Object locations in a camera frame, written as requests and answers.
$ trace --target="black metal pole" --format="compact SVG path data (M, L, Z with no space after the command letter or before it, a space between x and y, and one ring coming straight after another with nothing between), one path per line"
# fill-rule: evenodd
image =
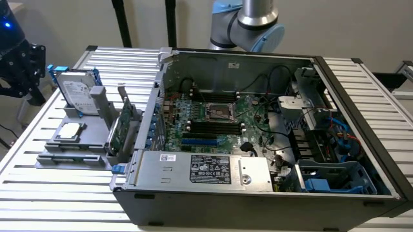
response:
M124 13L122 0L112 0L112 5L116 13L120 37L124 47L130 47L130 35L126 22L126 15Z
M168 46L176 47L174 0L165 0Z

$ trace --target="sticker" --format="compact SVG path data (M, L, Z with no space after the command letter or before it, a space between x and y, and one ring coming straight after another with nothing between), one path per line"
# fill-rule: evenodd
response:
M191 156L188 180L197 184L231 184L228 156Z
M176 155L172 154L161 154L158 161L174 161Z
M74 81L62 81L65 94L70 99L73 107L84 114L97 114L93 99L89 95L89 87Z
M239 63L228 63L227 64L227 67L229 68L229 69L237 69L239 68Z

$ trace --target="warning label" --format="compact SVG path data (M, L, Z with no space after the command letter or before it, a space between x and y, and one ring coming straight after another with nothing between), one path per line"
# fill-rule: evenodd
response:
M229 185L229 157L192 155L188 180L192 183Z

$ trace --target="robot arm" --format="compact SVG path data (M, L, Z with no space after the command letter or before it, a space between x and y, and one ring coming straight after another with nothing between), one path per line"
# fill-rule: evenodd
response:
M39 106L45 102L37 88L43 77L45 47L25 40L6 0L0 0L0 41L0 78L9 85L0 85L0 94L25 96L30 105Z
M272 52L283 37L272 0L216 0L209 49Z

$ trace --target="white wall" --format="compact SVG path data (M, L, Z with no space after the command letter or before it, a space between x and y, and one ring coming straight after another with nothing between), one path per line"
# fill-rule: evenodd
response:
M121 46L109 0L9 0L23 3L15 18L46 64L73 65L88 45Z
M177 45L205 48L212 0L176 0ZM140 47L166 45L164 0L134 0ZM275 0L285 34L276 53L360 58L391 72L413 59L413 0Z
M19 0L18 21L48 62L73 64L89 44L121 46L110 0ZM164 0L124 0L133 46L166 46ZM205 48L212 0L176 0L177 45ZM360 58L390 72L413 59L413 0L275 0L285 34L276 53Z

